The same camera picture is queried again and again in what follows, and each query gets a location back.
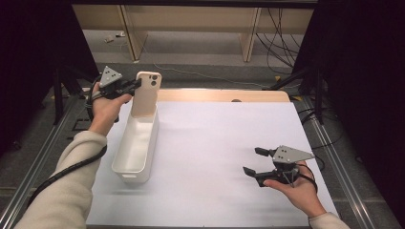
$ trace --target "wrist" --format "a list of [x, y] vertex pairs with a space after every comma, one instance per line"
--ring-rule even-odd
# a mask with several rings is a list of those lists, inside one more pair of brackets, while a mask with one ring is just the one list
[[114, 123], [106, 123], [94, 119], [89, 127], [89, 131], [106, 136], [110, 132], [110, 129], [113, 127], [113, 125]]
[[323, 206], [318, 206], [316, 208], [312, 208], [309, 209], [305, 212], [305, 214], [310, 218], [316, 218], [319, 217], [321, 215], [324, 215], [325, 213], [327, 213], [327, 211], [325, 210], [325, 208]]

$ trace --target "white table surface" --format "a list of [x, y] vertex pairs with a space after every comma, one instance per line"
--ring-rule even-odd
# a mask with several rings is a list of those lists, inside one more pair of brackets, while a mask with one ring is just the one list
[[[108, 135], [93, 188], [88, 225], [155, 227], [308, 226], [308, 218], [278, 191], [260, 188], [243, 166], [268, 172], [255, 147], [286, 145], [311, 152], [292, 103], [159, 102], [160, 129], [149, 180], [126, 184], [111, 165], [132, 103]], [[318, 196], [336, 209], [315, 159]]]

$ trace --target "beige sleeve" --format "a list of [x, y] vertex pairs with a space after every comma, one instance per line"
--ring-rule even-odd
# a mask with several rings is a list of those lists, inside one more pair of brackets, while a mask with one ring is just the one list
[[340, 218], [335, 214], [325, 213], [316, 218], [309, 219], [309, 225], [312, 229], [348, 229], [349, 226], [346, 225]]
[[[77, 134], [62, 153], [53, 174], [97, 155], [107, 138], [93, 132]], [[43, 190], [15, 228], [86, 228], [92, 187], [100, 159], [79, 168]]]

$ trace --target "finger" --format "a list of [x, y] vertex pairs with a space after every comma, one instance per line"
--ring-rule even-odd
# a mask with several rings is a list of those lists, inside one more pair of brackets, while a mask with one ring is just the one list
[[263, 182], [263, 184], [267, 187], [273, 188], [282, 193], [284, 193], [287, 190], [287, 188], [290, 187], [290, 186], [286, 186], [286, 184], [280, 183], [279, 181], [274, 180], [274, 179], [267, 179]]

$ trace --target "smartphone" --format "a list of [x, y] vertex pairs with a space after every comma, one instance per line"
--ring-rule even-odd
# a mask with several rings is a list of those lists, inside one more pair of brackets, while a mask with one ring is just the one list
[[137, 79], [141, 79], [141, 85], [135, 90], [131, 116], [151, 116], [156, 110], [161, 75], [160, 73], [139, 72]]

